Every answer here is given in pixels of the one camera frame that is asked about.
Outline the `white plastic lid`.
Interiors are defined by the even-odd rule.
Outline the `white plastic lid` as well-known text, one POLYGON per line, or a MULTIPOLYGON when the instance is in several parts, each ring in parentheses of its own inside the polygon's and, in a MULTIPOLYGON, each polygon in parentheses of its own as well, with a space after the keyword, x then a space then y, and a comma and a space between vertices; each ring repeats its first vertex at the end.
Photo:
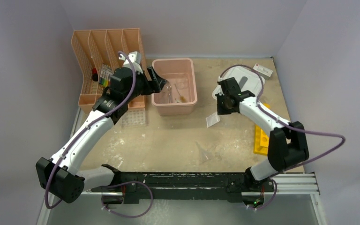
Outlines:
POLYGON ((257 96, 264 87, 266 80, 249 68, 234 65, 224 71, 217 79, 218 82, 235 78, 241 91, 250 91, 257 96))

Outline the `metal crucible tongs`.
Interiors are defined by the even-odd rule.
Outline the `metal crucible tongs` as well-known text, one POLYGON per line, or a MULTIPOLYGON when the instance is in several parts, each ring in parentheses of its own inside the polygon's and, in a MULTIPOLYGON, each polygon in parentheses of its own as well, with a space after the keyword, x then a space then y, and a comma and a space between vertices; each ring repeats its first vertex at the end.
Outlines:
POLYGON ((168 103, 180 103, 178 99, 173 96, 173 89, 170 84, 167 84, 167 102, 168 103))

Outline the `pink plastic bin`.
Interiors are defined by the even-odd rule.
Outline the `pink plastic bin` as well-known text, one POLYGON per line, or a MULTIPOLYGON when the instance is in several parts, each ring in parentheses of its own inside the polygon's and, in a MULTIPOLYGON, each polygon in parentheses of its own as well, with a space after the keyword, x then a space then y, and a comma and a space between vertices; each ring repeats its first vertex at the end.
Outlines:
POLYGON ((168 103, 167 88, 158 94, 151 95, 151 103, 161 116, 187 115, 190 114, 197 103, 197 91, 194 73, 194 64, 190 58, 156 59, 152 66, 158 75, 168 81, 172 86, 173 96, 179 100, 175 88, 176 79, 188 79, 189 88, 179 90, 187 99, 186 103, 168 103))

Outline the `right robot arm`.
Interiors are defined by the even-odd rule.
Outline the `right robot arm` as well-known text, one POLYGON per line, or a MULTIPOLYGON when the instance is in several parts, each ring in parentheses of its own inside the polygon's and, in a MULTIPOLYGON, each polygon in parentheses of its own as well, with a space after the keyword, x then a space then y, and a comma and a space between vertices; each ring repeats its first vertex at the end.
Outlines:
POLYGON ((250 91, 241 91, 235 78, 218 82, 222 93, 216 94, 218 115, 239 113, 251 119, 269 137, 267 158, 245 170, 244 184, 251 191, 263 180, 309 158, 305 130, 300 122, 289 122, 261 104, 250 91))

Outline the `yellow test tube rack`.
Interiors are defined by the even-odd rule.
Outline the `yellow test tube rack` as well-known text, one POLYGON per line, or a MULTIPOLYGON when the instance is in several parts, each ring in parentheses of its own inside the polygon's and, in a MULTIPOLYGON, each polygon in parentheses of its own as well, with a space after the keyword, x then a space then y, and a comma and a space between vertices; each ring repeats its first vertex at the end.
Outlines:
POLYGON ((267 134, 255 124, 255 138, 253 153, 263 156, 268 155, 269 137, 267 134))

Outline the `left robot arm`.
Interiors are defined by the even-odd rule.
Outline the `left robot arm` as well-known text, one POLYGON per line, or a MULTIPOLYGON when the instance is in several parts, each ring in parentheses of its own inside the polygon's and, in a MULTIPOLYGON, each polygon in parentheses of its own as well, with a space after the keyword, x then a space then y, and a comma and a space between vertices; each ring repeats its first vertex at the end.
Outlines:
POLYGON ((153 67, 136 71, 120 67, 111 76, 110 85, 94 104, 86 121, 70 140, 49 159, 40 158, 36 163, 37 176, 45 190, 45 205, 49 205, 49 194, 66 203, 74 202, 82 191, 105 187, 117 191, 120 177, 114 168, 102 165, 96 169, 80 171, 80 165, 99 139, 109 131, 128 111, 128 103, 138 96, 160 93, 168 81, 158 75, 153 67))

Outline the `clear acrylic tube rack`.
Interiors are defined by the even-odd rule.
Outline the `clear acrylic tube rack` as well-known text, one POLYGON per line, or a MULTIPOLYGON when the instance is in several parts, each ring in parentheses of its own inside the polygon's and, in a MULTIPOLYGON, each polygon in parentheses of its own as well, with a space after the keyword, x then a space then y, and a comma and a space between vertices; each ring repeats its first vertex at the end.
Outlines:
POLYGON ((146 125, 146 111, 144 108, 130 109, 121 118, 122 127, 134 127, 146 125))

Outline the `clear glass funnel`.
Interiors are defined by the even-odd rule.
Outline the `clear glass funnel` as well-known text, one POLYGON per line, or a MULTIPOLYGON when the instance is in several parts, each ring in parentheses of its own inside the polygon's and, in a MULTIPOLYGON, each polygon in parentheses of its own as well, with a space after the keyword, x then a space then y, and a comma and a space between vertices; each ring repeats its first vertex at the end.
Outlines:
POLYGON ((201 164, 203 164, 203 163, 205 163, 205 162, 212 159, 213 156, 208 150, 204 149, 198 142, 195 142, 195 144, 196 144, 196 146, 198 148, 199 161, 200 161, 201 164))

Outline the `small glass beaker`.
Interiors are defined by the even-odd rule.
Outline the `small glass beaker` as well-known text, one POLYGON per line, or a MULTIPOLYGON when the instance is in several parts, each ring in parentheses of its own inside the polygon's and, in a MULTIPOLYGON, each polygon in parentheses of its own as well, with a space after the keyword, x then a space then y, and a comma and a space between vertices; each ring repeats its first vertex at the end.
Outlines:
POLYGON ((188 79, 176 79, 175 81, 175 87, 178 90, 184 90, 189 88, 189 82, 188 79))

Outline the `clear plastic bag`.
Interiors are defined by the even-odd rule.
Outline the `clear plastic bag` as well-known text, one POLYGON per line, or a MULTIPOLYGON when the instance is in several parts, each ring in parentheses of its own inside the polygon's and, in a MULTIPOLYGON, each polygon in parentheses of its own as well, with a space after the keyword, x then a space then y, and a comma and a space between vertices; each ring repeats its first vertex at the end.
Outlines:
POLYGON ((215 125, 219 122, 220 122, 220 116, 218 115, 217 112, 214 112, 213 114, 206 117, 206 125, 208 128, 212 127, 213 125, 215 125))

